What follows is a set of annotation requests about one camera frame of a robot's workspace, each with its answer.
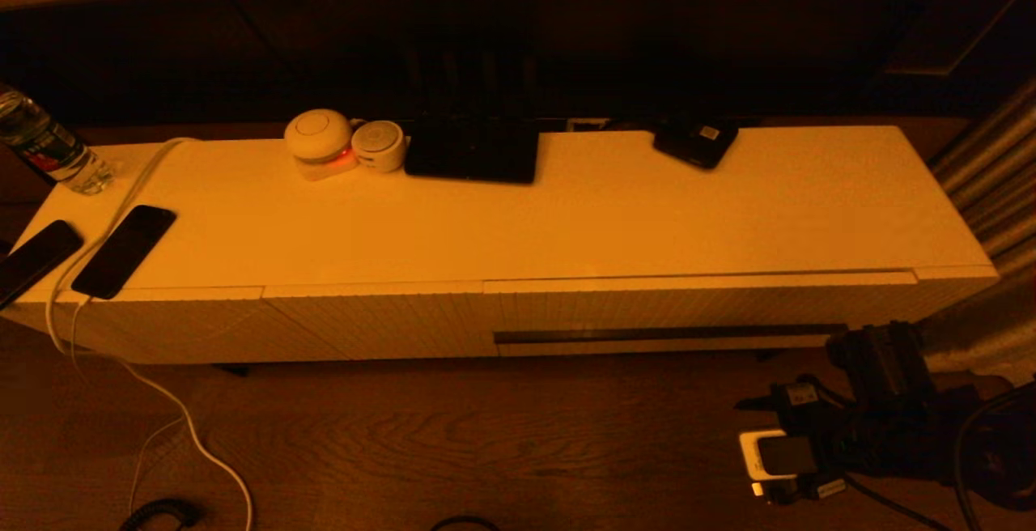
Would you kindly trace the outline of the white cabinet drawer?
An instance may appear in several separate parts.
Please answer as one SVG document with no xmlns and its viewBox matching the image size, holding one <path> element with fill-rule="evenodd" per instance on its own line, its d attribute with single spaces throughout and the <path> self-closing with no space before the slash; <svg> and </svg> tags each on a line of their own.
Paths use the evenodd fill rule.
<svg viewBox="0 0 1036 531">
<path fill-rule="evenodd" d="M 492 282 L 503 357 L 819 347 L 847 327 L 911 318 L 909 272 Z"/>
</svg>

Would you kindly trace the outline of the white low cabinet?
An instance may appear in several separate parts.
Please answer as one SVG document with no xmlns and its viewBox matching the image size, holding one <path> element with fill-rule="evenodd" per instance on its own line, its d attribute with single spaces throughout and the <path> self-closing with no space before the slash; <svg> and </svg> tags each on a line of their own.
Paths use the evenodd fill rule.
<svg viewBox="0 0 1036 531">
<path fill-rule="evenodd" d="M 188 140 L 138 200 L 177 219 L 75 328 L 141 364 L 496 357 L 492 282 L 909 272 L 892 321 L 920 321 L 999 277 L 894 126 L 744 129 L 714 171 L 644 132 L 552 132 L 531 185 L 310 183 L 278 139 Z"/>
</svg>

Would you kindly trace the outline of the green label water bottle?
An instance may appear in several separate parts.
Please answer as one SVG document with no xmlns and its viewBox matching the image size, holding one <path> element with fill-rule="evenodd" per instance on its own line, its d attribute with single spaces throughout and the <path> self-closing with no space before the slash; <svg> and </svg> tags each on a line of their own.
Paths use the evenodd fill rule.
<svg viewBox="0 0 1036 531">
<path fill-rule="evenodd" d="M 0 142 L 55 183 L 93 196 L 113 181 L 113 170 L 25 93 L 0 83 Z"/>
</svg>

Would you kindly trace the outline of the black flat box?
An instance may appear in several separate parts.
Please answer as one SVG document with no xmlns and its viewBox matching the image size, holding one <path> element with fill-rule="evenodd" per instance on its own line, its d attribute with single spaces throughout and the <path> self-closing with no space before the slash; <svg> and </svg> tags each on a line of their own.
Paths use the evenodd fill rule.
<svg viewBox="0 0 1036 531">
<path fill-rule="evenodd" d="M 407 176 L 531 185 L 540 132 L 521 119 L 431 117 L 411 130 Z"/>
</svg>

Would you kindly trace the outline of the small white round speaker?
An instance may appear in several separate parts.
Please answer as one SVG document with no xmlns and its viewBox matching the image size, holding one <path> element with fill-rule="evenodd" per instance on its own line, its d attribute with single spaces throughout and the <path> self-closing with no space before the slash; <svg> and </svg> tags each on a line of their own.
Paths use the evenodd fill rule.
<svg viewBox="0 0 1036 531">
<path fill-rule="evenodd" d="M 352 150 L 359 166 L 378 172 L 393 172 L 403 167 L 408 150 L 402 126 L 393 121 L 368 121 L 353 130 Z"/>
</svg>

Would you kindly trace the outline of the small black labelled device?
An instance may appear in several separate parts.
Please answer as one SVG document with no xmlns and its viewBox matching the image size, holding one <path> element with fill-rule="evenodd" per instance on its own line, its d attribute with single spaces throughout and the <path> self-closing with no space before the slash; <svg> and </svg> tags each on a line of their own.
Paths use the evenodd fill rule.
<svg viewBox="0 0 1036 531">
<path fill-rule="evenodd" d="M 652 147 L 677 161 L 713 170 L 726 156 L 739 132 L 739 126 L 722 119 L 669 118 L 652 125 Z"/>
</svg>

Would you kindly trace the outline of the white round red-lit device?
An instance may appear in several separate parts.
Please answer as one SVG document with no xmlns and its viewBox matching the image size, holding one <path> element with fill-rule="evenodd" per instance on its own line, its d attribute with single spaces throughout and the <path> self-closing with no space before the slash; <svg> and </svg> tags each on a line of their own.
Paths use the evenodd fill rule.
<svg viewBox="0 0 1036 531">
<path fill-rule="evenodd" d="M 359 166 L 352 147 L 353 126 L 340 112 L 308 110 L 286 126 L 282 139 L 306 181 L 322 181 Z"/>
</svg>

